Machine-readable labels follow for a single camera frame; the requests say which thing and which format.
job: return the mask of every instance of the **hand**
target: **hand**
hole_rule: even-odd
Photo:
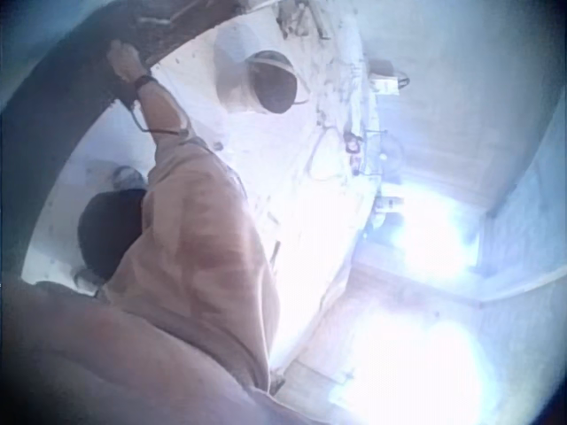
[[[138,50],[131,44],[113,40],[106,57],[114,72],[126,82],[134,82],[142,75],[148,74],[148,70],[140,61]]]

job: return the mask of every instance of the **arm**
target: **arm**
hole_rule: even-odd
[[[148,74],[140,61],[137,50],[130,44],[114,40],[108,51],[108,61],[114,72],[128,83]],[[190,120],[187,113],[175,98],[161,84],[151,81],[138,90],[138,99],[142,106],[145,121],[149,129],[168,131],[190,131]],[[167,135],[152,133],[156,144]]]

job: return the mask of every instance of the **shoe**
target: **shoe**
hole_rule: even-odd
[[[129,189],[148,189],[148,183],[142,173],[131,166],[119,166],[111,177],[116,191]]]

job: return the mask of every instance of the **beige shirt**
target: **beige shirt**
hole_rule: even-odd
[[[143,234],[102,299],[5,282],[3,381],[20,411],[57,423],[314,423],[265,393],[278,302],[241,189],[178,137],[156,162]]]

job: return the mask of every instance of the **person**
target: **person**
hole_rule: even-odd
[[[97,297],[3,276],[3,414],[34,424],[319,423],[268,395],[278,297],[242,189],[133,46],[113,41],[107,57],[158,130],[141,235]]]

